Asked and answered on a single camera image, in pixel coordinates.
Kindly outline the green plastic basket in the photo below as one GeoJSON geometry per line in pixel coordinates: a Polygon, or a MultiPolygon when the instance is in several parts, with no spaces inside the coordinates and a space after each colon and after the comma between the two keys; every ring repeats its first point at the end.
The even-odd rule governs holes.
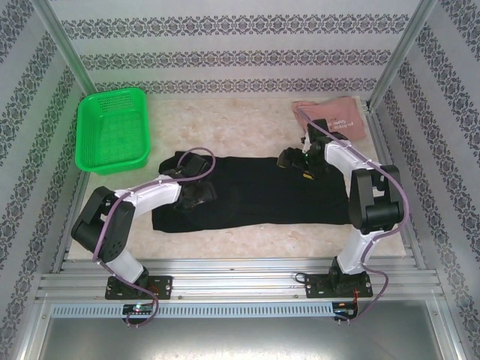
{"type": "Polygon", "coordinates": [[[78,106],[76,166],[106,176],[137,170],[151,150],[146,94],[139,88],[98,92],[78,106]]]}

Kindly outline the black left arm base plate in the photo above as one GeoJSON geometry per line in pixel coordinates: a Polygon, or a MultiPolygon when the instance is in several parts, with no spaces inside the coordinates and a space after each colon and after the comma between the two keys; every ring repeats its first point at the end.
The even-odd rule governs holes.
{"type": "MultiPolygon", "coordinates": [[[[159,300],[169,300],[173,288],[173,277],[149,276],[145,288],[154,293],[159,300]]],[[[106,300],[152,299],[150,295],[127,286],[114,276],[108,277],[104,297],[106,300]]]]}

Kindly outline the aluminium frame post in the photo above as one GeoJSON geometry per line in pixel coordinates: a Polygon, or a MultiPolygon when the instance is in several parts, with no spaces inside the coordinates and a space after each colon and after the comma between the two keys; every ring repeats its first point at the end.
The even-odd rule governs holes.
{"type": "Polygon", "coordinates": [[[383,99],[384,94],[395,78],[399,67],[408,55],[416,37],[426,23],[428,17],[431,15],[436,3],[437,0],[419,0],[415,11],[397,43],[397,46],[394,48],[390,59],[387,61],[385,69],[379,77],[371,96],[366,101],[367,109],[370,113],[379,106],[380,101],[383,99]]]}
{"type": "Polygon", "coordinates": [[[30,0],[35,11],[40,17],[42,23],[54,40],[67,66],[72,71],[85,95],[91,95],[97,92],[97,88],[89,76],[79,54],[74,48],[67,32],[55,11],[50,4],[50,0],[30,0]]]}

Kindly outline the aluminium mounting rail bed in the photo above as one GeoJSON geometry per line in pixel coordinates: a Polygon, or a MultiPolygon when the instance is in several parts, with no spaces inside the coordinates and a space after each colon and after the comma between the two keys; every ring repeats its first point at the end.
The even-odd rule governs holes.
{"type": "MultiPolygon", "coordinates": [[[[326,273],[329,258],[298,259],[146,259],[151,275],[173,278],[174,302],[288,302],[304,300],[298,282],[301,273],[326,273]]],[[[445,288],[437,271],[423,269],[412,255],[375,256],[369,262],[374,291],[389,285],[382,299],[444,299],[445,288]]],[[[35,301],[50,303],[103,303],[108,274],[87,260],[66,260],[58,273],[43,274],[35,301]]]]}

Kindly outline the pink printed t-shirt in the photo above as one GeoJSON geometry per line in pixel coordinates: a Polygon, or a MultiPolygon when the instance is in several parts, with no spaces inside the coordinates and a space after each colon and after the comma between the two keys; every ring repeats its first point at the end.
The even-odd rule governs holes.
{"type": "Polygon", "coordinates": [[[365,125],[354,97],[338,97],[321,103],[294,101],[292,111],[304,130],[307,130],[308,122],[301,111],[312,121],[325,119],[331,133],[338,132],[352,142],[366,137],[365,125]]]}

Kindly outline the grey sheet metal panel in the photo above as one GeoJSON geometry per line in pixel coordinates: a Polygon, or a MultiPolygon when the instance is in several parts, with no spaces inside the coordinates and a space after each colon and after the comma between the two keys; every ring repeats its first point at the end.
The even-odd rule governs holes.
{"type": "Polygon", "coordinates": [[[32,314],[18,360],[480,360],[441,300],[384,301],[351,322],[328,317],[164,316],[128,328],[87,304],[32,314]]]}

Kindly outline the black t-shirt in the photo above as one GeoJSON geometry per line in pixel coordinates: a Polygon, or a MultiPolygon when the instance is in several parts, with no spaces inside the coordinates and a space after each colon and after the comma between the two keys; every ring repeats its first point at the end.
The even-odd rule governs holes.
{"type": "Polygon", "coordinates": [[[349,224],[344,177],[335,168],[318,179],[274,157],[216,157],[211,181],[217,199],[193,211],[164,205],[151,212],[154,230],[192,233],[263,224],[349,224]]]}

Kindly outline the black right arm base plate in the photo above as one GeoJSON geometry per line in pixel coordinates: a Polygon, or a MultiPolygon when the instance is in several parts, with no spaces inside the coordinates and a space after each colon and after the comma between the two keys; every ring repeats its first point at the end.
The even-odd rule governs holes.
{"type": "Polygon", "coordinates": [[[366,271],[359,274],[307,274],[304,278],[308,299],[371,298],[373,289],[366,271]]]}

